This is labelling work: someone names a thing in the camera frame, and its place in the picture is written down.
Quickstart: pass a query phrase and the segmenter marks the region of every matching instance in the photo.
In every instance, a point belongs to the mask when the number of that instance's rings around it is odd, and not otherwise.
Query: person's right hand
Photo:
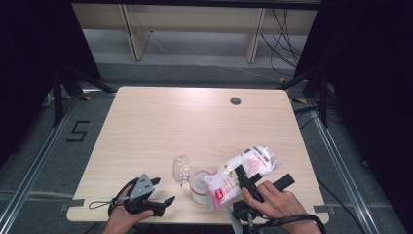
[[[293,193],[288,191],[279,192],[270,181],[265,181],[258,185],[257,192],[264,199],[263,203],[255,200],[246,188],[242,189],[246,203],[268,218],[306,214],[303,205],[301,205]],[[282,228],[289,233],[320,233],[311,220],[290,222],[282,225]]]

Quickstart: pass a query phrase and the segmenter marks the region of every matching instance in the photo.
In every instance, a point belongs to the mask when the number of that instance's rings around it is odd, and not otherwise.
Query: floor
[[[174,72],[201,72],[203,76],[210,75],[212,80],[231,72],[231,77],[245,76],[245,81],[251,81],[256,86],[266,88],[276,87],[282,81],[280,78],[290,79],[291,76],[288,74],[292,74],[294,70],[293,66],[280,57],[272,57],[271,50],[262,38],[255,63],[247,64],[242,35],[154,32],[142,60],[135,62],[131,59],[125,32],[104,30],[85,30],[84,32],[103,80],[115,87],[124,84],[144,85],[145,82],[149,84],[154,82],[145,81],[143,78],[133,79],[131,74],[137,67],[143,74],[154,76],[157,82],[165,81],[165,77],[168,76],[162,74],[162,72],[165,73],[164,70],[154,70],[154,68],[163,67],[166,70],[173,68]],[[265,35],[265,38],[274,45],[272,35]],[[299,51],[302,50],[305,41],[306,37],[290,37],[290,43]],[[295,64],[291,52],[283,49],[280,49],[280,52],[292,64]],[[94,88],[88,84],[83,85],[85,89]],[[311,100],[300,102],[303,98],[300,91],[304,86],[305,82],[289,91],[295,110],[311,105]],[[30,175],[34,181],[28,186],[27,196],[21,198],[19,213],[11,218],[12,225],[7,230],[3,229],[4,233],[7,231],[10,233],[101,232],[104,223],[97,225],[73,223],[65,218],[68,201],[76,190],[113,96],[95,95],[93,99],[94,101],[75,100],[76,103],[71,107],[71,115],[67,117],[67,123],[61,127],[61,133],[56,134],[56,140],[53,141],[50,149],[52,153],[47,154],[44,162],[39,163],[40,166],[37,165],[40,171]],[[67,99],[65,106],[70,107],[71,101]],[[362,156],[359,155],[345,125],[341,123],[339,112],[335,109],[328,111],[329,128],[327,130],[321,126],[316,112],[297,115],[297,122],[316,176],[322,180],[322,184],[326,184],[325,188],[320,183],[320,189],[330,212],[330,221],[325,225],[327,232],[363,233],[348,214],[346,209],[349,209],[364,227],[364,233],[405,233],[374,176],[367,167],[360,163]],[[12,155],[0,171],[0,205],[2,208],[10,206],[9,201],[15,191],[19,190],[21,182],[27,181],[27,172],[31,172],[33,162],[38,162],[40,152],[48,150],[42,148],[43,143],[52,141],[50,135],[54,130],[51,126],[53,106],[45,106],[44,111],[37,118],[36,124],[27,135],[20,151]],[[73,137],[70,134],[72,126],[76,121],[85,119],[91,121],[88,126],[89,137],[77,147],[68,147],[67,139]],[[340,204],[327,189],[339,197],[343,204]],[[206,233],[203,230],[208,230],[208,228],[195,228],[195,230],[193,228],[186,227],[185,231],[181,230],[180,233],[196,233],[197,231]],[[168,230],[162,229],[158,227],[151,230],[157,231],[155,233],[168,233]],[[266,230],[265,233],[275,232],[278,233],[277,230]]]

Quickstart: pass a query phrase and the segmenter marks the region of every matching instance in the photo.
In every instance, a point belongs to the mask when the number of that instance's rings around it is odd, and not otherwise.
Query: gray carpet
[[[272,69],[250,69],[249,72],[261,76],[271,76],[276,81],[265,77],[251,76],[237,70],[217,67],[164,66],[164,65],[121,65],[99,64],[103,81],[119,88],[124,85],[133,86],[176,86],[176,87],[225,87],[225,88],[258,88],[274,89],[280,77]],[[90,84],[81,82],[84,88],[92,88]],[[302,98],[301,83],[288,90],[291,98]],[[113,96],[93,96],[89,101],[79,100],[68,116],[66,125],[58,137],[52,153],[39,175],[27,201],[24,203],[10,233],[84,233],[92,223],[70,222],[65,218],[62,205],[67,205],[74,194],[89,156],[94,148]],[[294,109],[307,107],[306,103],[292,103]],[[17,189],[25,172],[36,157],[37,152],[46,139],[53,123],[53,106],[47,106],[33,125],[21,148],[0,171],[0,205],[6,206],[13,191]],[[345,159],[358,188],[367,202],[381,233],[405,233],[389,205],[386,197],[377,185],[373,175],[360,164],[362,156],[358,153],[345,125],[340,123],[336,110],[328,110],[329,130]],[[312,120],[310,112],[298,119],[302,127],[303,139],[306,143],[316,176],[348,207],[354,209],[349,196],[330,159],[319,131]],[[77,130],[87,131],[83,141],[69,142],[68,139],[79,139],[80,136],[71,131],[78,121],[89,121],[79,124]],[[327,233],[361,233],[349,214],[324,188],[320,187],[326,205],[332,211],[330,221],[325,225]],[[96,226],[90,233],[100,233],[104,223]],[[151,233],[172,233],[165,227],[152,227]],[[193,227],[175,226],[174,233],[228,233],[225,227]],[[275,228],[265,233],[280,233]]]

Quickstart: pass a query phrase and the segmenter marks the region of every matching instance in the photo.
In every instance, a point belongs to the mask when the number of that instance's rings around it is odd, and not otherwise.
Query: wooden tabletop
[[[231,98],[241,103],[235,105]],[[174,159],[187,155],[191,173],[216,170],[256,145],[268,146],[281,162],[260,182],[291,174],[295,183],[286,190],[308,213],[328,222],[328,213],[314,211],[324,202],[285,91],[165,87],[119,89],[74,196],[85,204],[69,208],[67,218],[106,221],[108,206],[90,210],[89,203],[110,201],[128,181],[147,173],[161,178],[150,201],[176,198],[163,217],[144,222],[228,224],[224,210],[197,204],[189,184],[181,188],[174,181]]]

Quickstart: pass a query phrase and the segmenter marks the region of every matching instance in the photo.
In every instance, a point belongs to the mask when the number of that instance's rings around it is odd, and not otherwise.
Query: red logo
[[[216,196],[218,199],[221,199],[221,198],[224,196],[224,194],[222,194],[222,190],[221,190],[220,188],[218,188],[218,189],[215,190],[215,196]]]

